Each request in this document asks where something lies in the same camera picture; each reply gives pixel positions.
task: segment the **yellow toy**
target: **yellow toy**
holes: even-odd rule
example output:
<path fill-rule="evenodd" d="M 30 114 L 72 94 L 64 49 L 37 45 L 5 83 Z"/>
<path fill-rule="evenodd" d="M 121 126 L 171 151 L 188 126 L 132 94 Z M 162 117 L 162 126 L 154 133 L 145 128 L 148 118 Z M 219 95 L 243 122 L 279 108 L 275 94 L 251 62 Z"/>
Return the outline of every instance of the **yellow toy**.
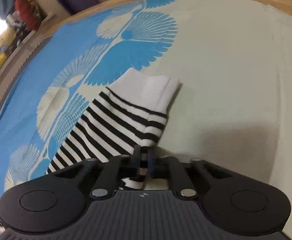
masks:
<path fill-rule="evenodd" d="M 11 54 L 11 44 L 16 38 L 16 33 L 13 28 L 8 27 L 0 35 L 0 69 Z"/>

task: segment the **blue and white patterned fabric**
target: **blue and white patterned fabric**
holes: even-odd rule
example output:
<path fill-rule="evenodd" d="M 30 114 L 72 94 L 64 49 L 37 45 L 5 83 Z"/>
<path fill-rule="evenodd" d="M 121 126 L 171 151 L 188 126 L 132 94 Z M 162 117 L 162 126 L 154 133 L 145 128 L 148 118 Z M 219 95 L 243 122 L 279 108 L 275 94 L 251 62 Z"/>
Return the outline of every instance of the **blue and white patterned fabric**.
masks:
<path fill-rule="evenodd" d="M 160 7 L 174 1 L 130 3 L 55 33 L 22 73 L 0 117 L 0 196 L 45 174 L 104 85 L 165 55 L 178 27 Z"/>

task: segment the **plush toy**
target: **plush toy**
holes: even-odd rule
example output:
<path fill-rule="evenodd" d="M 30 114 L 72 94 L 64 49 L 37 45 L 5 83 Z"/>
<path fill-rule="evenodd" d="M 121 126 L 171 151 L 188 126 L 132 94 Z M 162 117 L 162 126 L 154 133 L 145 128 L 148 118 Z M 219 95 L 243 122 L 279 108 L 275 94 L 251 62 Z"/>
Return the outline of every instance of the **plush toy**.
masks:
<path fill-rule="evenodd" d="M 0 35 L 0 69 L 11 54 L 11 44 L 16 38 L 16 33 L 12 27 L 8 27 Z"/>

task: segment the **white logo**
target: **white logo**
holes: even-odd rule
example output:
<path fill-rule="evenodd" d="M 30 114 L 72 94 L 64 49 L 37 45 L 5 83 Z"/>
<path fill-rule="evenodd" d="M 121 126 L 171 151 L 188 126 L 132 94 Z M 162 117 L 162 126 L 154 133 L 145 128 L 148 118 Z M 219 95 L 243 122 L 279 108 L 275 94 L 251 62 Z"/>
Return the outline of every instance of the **white logo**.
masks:
<path fill-rule="evenodd" d="M 141 197 L 148 197 L 148 194 L 144 192 L 142 194 L 139 194 L 139 196 L 141 196 Z"/>

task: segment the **stuffed animal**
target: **stuffed animal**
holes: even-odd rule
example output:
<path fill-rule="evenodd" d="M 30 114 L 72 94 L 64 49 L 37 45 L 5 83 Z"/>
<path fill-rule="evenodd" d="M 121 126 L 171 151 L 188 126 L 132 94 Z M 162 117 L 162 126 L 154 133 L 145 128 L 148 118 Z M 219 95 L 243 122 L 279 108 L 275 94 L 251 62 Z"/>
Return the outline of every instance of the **stuffed animal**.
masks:
<path fill-rule="evenodd" d="M 0 35 L 0 69 L 11 54 L 11 44 L 16 38 L 16 33 L 12 27 L 8 27 Z"/>

